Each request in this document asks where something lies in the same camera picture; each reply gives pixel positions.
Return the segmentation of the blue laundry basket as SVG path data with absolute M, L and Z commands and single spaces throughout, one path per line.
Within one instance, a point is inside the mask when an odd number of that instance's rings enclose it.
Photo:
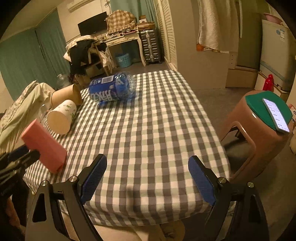
M 132 65 L 130 55 L 128 53 L 118 54 L 115 58 L 120 68 L 127 68 Z

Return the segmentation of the pink faceted cup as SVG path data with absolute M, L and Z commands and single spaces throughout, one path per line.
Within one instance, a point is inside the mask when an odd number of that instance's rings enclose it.
M 51 136 L 38 119 L 27 126 L 21 138 L 30 150 L 39 151 L 39 161 L 51 173 L 58 173 L 64 166 L 67 150 Z

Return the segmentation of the red bottle on floor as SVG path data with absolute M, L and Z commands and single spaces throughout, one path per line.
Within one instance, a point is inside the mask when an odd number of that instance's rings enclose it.
M 273 75 L 270 74 L 270 75 L 266 78 L 262 90 L 273 92 L 273 89 L 274 89 L 274 78 L 273 78 Z

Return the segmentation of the white hanging towel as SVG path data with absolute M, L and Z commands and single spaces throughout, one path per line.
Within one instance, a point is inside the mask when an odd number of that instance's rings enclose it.
M 198 1 L 198 8 L 197 43 L 220 52 L 236 52 L 239 27 L 235 1 Z

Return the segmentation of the bed with beige bedding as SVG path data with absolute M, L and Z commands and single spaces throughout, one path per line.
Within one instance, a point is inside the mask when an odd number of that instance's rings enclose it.
M 50 106 L 55 90 L 47 83 L 31 82 L 1 118 L 1 153 L 21 145 L 24 129 L 39 116 L 42 105 Z

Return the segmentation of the green stool cushion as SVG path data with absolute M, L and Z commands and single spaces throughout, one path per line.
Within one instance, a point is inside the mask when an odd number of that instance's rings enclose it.
M 271 91 L 263 91 L 245 97 L 247 105 L 267 126 L 281 133 L 289 133 L 292 113 L 287 104 Z

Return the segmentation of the chair piled with clothes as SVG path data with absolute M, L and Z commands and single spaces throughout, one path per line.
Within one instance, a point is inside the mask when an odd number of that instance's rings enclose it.
M 91 35 L 84 35 L 66 45 L 63 56 L 70 65 L 70 76 L 86 75 L 86 69 L 96 66 L 105 75 L 112 73 L 112 61 L 107 53 L 107 44 Z

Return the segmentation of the white desk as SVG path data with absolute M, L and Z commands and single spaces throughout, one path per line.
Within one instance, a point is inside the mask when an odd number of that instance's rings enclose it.
M 143 66 L 145 67 L 147 64 L 145 61 L 144 52 L 143 52 L 143 48 L 142 48 L 142 40 L 140 38 L 140 34 L 139 34 L 138 30 L 129 32 L 128 34 L 124 34 L 119 37 L 109 38 L 109 39 L 105 40 L 104 42 L 106 43 L 107 47 L 111 47 L 111 46 L 119 45 L 122 43 L 130 42 L 130 41 L 137 41 L 139 53 L 140 53 L 140 58 L 141 58 Z

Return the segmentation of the brown kraft paper cup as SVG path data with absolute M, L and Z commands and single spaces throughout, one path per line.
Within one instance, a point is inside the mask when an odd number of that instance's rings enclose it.
M 60 90 L 57 90 L 51 95 L 51 106 L 56 108 L 65 100 L 73 101 L 77 106 L 80 106 L 83 102 L 81 92 L 79 87 L 76 84 L 64 87 Z

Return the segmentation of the teal left window curtain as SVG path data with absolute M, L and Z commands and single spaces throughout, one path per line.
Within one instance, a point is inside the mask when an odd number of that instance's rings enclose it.
M 1 75 L 12 99 L 34 80 L 57 90 L 57 76 L 70 73 L 65 47 L 57 9 L 36 27 L 1 42 Z

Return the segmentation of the clear plastic cup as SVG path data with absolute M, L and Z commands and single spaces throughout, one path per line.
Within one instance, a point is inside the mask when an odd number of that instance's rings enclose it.
M 38 112 L 38 118 L 39 118 L 39 121 L 42 122 L 43 119 L 47 116 L 47 114 L 49 113 L 50 111 L 50 108 L 46 105 L 46 104 L 43 104 L 40 109 L 39 109 L 39 112 Z

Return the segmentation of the white small refrigerator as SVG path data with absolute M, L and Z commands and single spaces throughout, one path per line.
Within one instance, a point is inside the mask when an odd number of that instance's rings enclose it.
M 295 78 L 295 38 L 289 28 L 262 21 L 260 72 L 273 75 L 274 84 L 290 91 Z

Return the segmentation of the smartphone with lit screen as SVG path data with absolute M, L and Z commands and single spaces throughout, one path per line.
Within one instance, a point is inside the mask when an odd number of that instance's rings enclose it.
M 290 129 L 288 128 L 285 119 L 283 118 L 280 110 L 278 109 L 278 106 L 274 102 L 265 98 L 263 98 L 262 101 L 266 106 L 270 117 L 273 120 L 276 130 L 282 133 L 289 133 Z

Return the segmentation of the black silver suitcase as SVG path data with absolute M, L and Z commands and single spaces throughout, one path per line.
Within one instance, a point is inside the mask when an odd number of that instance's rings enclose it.
M 160 63 L 162 56 L 157 30 L 140 31 L 139 35 L 142 41 L 142 50 L 146 63 Z

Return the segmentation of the white louvered wardrobe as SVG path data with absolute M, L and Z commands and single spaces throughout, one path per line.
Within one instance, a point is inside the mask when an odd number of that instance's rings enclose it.
M 153 1 L 165 22 L 164 7 L 171 14 L 175 39 L 176 63 L 172 64 L 191 86 L 191 89 L 225 88 L 228 74 L 228 53 L 197 51 L 199 10 L 197 1 Z

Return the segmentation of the black monitor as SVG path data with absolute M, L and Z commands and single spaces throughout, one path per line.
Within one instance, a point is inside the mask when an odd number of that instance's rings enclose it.
M 106 18 L 108 17 L 107 12 L 95 15 L 87 20 L 82 21 L 78 24 L 79 32 L 81 36 L 93 35 L 101 31 L 107 30 Z

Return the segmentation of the plaid blanket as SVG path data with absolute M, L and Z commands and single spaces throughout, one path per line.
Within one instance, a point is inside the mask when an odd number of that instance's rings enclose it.
M 118 9 L 106 18 L 106 23 L 107 33 L 111 35 L 133 30 L 137 25 L 137 20 L 134 14 Z

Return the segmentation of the white paper cup green print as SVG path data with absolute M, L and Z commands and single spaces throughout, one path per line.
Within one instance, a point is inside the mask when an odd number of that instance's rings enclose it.
M 47 123 L 49 128 L 60 135 L 69 132 L 77 111 L 77 106 L 72 100 L 65 100 L 48 113 Z

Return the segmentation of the blue labelled plastic bottle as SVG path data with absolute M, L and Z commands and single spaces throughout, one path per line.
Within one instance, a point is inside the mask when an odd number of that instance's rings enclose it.
M 119 72 L 115 75 L 93 79 L 89 84 L 89 96 L 97 102 L 129 100 L 135 96 L 136 81 L 133 75 Z

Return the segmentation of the pink basin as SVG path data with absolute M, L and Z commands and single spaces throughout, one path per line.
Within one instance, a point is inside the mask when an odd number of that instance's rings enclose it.
M 269 13 L 264 13 L 264 16 L 266 17 L 266 19 L 269 21 L 269 22 L 273 22 L 273 23 L 276 23 L 278 25 L 281 25 L 282 23 L 282 20 L 272 14 L 269 14 Z

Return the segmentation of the brown plastic stool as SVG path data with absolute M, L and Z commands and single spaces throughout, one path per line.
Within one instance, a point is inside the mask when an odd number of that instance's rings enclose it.
M 289 133 L 278 132 L 265 124 L 247 104 L 246 97 L 266 94 L 267 91 L 252 90 L 246 93 L 229 113 L 218 132 L 223 140 L 229 132 L 238 131 L 250 145 L 249 156 L 241 167 L 231 175 L 230 182 L 246 184 L 256 178 L 284 148 L 293 130 L 293 120 L 287 122 Z

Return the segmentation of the white air conditioner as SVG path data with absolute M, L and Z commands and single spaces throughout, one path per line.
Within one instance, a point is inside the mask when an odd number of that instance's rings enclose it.
M 93 0 L 73 0 L 67 4 L 67 10 L 73 12 L 82 6 L 91 3 Z

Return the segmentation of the teal right curtain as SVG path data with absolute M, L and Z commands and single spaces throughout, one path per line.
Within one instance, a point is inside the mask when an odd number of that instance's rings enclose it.
M 111 10 L 123 10 L 132 13 L 138 20 L 145 15 L 148 22 L 155 22 L 156 12 L 151 0 L 110 0 Z

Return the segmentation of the grey white checkered tablecloth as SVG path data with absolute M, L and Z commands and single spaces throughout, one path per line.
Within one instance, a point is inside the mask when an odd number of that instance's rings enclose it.
M 173 70 L 135 76 L 136 95 L 128 101 L 98 103 L 87 89 L 66 135 L 53 137 L 67 150 L 58 174 L 41 162 L 23 177 L 32 192 L 43 180 L 66 181 L 98 154 L 107 169 L 84 208 L 95 225 L 157 225 L 207 212 L 188 169 L 197 156 L 217 176 L 230 166 L 217 134 L 184 77 Z

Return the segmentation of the cardboard box on suitcase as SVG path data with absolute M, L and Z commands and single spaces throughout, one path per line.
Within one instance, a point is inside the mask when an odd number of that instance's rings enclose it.
M 139 31 L 145 31 L 145 30 L 153 30 L 155 29 L 155 23 L 149 22 L 145 15 L 142 15 L 139 17 L 137 28 Z

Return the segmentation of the large water jug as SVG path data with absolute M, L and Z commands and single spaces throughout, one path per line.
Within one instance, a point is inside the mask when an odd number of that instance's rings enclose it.
M 57 89 L 62 89 L 67 86 L 70 86 L 71 83 L 69 82 L 68 75 L 66 74 L 59 74 L 57 76 Z

